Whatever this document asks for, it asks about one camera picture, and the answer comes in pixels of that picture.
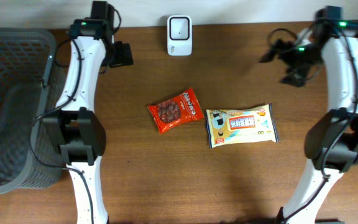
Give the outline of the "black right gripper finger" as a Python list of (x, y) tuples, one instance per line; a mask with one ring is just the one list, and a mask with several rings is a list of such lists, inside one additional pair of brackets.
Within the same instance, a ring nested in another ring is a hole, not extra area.
[(306, 82), (302, 78), (286, 76), (280, 80), (280, 83), (299, 88), (299, 87), (303, 87)]
[(275, 51), (274, 50), (268, 50), (266, 53), (261, 56), (259, 59), (259, 63), (268, 63), (271, 62), (275, 58)]

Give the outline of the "yellow snack bag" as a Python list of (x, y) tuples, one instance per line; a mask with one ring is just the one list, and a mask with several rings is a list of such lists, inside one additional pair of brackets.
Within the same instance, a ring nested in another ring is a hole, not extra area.
[(211, 148), (240, 143), (278, 142), (272, 104), (244, 110), (206, 110)]

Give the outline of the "red snack packet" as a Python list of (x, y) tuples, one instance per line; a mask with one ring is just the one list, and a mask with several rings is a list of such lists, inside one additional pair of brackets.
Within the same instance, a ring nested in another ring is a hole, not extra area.
[(157, 105), (148, 105), (147, 109), (152, 115), (160, 134), (180, 124), (204, 118), (203, 111), (192, 88)]

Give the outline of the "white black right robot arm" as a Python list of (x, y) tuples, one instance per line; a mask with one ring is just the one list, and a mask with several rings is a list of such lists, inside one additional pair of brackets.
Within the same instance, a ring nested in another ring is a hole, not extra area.
[(283, 84), (302, 87), (313, 65), (326, 69), (328, 111), (306, 135), (305, 169), (275, 218), (275, 223), (315, 223), (334, 184), (358, 164), (358, 22), (344, 20), (340, 7), (326, 6), (293, 41), (267, 42), (260, 61), (282, 60)]

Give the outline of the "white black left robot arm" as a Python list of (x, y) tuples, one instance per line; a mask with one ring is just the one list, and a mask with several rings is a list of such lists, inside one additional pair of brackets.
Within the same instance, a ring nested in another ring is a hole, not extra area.
[(58, 169), (73, 183), (77, 223), (109, 223), (101, 185), (106, 132), (95, 115), (94, 97), (101, 67), (133, 65), (129, 44), (114, 41), (121, 16), (107, 1), (93, 1), (91, 15), (70, 26), (71, 59), (55, 108), (36, 118), (63, 159)]

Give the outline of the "white barcode scanner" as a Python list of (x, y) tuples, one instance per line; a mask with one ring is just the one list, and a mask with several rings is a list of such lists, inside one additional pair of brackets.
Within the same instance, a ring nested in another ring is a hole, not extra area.
[(170, 56), (189, 56), (193, 48), (190, 16), (172, 15), (167, 19), (167, 52)]

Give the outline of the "grey plastic mesh basket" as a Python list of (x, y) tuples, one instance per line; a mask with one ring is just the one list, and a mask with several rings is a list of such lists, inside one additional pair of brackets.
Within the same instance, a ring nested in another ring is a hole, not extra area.
[(62, 176), (61, 157), (34, 118), (54, 108), (65, 85), (47, 30), (0, 28), (0, 194), (46, 189)]

